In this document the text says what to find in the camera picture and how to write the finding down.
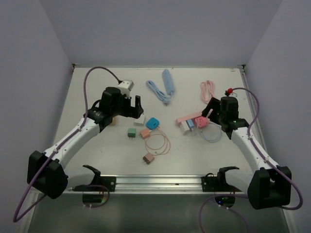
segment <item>gray floor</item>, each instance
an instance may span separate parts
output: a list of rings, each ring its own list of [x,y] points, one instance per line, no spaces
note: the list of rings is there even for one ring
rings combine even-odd
[[[82,207],[81,194],[46,198],[34,212],[29,233],[199,233],[198,213],[205,195],[112,195],[107,205]],[[238,199],[233,209],[247,220],[252,233],[288,233],[279,208],[254,210]],[[234,213],[208,203],[203,221],[209,233],[244,233],[246,226]]]

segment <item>green block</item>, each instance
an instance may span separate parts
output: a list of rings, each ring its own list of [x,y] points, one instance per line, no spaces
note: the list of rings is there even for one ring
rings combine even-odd
[[[136,137],[136,129],[129,128],[128,131],[127,131],[127,136],[128,137]]]

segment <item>blue cable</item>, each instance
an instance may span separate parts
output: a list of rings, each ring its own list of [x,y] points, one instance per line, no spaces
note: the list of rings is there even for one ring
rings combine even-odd
[[[218,129],[219,129],[219,131],[220,131],[219,135],[218,135],[215,139],[207,139],[206,136],[205,136],[204,133],[203,133],[203,130],[200,131],[200,135],[201,135],[201,137],[202,137],[204,140],[206,140],[206,141],[208,141],[208,142],[210,142],[210,143],[218,142],[218,141],[222,138],[222,133],[223,133],[223,132],[222,132],[222,129],[221,129],[217,124],[214,124],[214,123],[210,122],[208,125],[210,125],[210,124],[216,125],[216,126],[218,127]]]
[[[169,104],[171,102],[170,98],[172,98],[173,95],[167,96],[163,91],[160,91],[156,84],[151,80],[148,80],[146,84],[151,90],[155,92],[159,100],[163,101],[165,104]]]

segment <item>white power adapter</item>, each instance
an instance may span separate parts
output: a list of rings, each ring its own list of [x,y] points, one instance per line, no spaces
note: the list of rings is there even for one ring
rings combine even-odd
[[[134,125],[144,126],[145,124],[145,115],[144,113],[140,115],[140,118],[134,120]]]

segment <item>pink power adapter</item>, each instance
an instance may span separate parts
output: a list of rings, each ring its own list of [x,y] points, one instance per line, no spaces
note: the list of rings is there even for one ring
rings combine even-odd
[[[203,116],[196,118],[194,121],[195,124],[198,125],[199,129],[204,128],[208,125],[208,119]]]

